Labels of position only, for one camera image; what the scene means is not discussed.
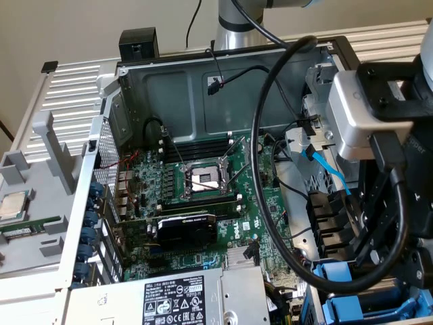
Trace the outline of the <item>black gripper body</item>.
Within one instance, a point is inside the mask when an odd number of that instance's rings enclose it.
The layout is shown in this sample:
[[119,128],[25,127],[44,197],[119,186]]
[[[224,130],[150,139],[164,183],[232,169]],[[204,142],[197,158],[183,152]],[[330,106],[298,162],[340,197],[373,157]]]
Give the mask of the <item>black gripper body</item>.
[[410,132],[404,145],[409,200],[409,233],[432,239],[432,148],[423,133]]

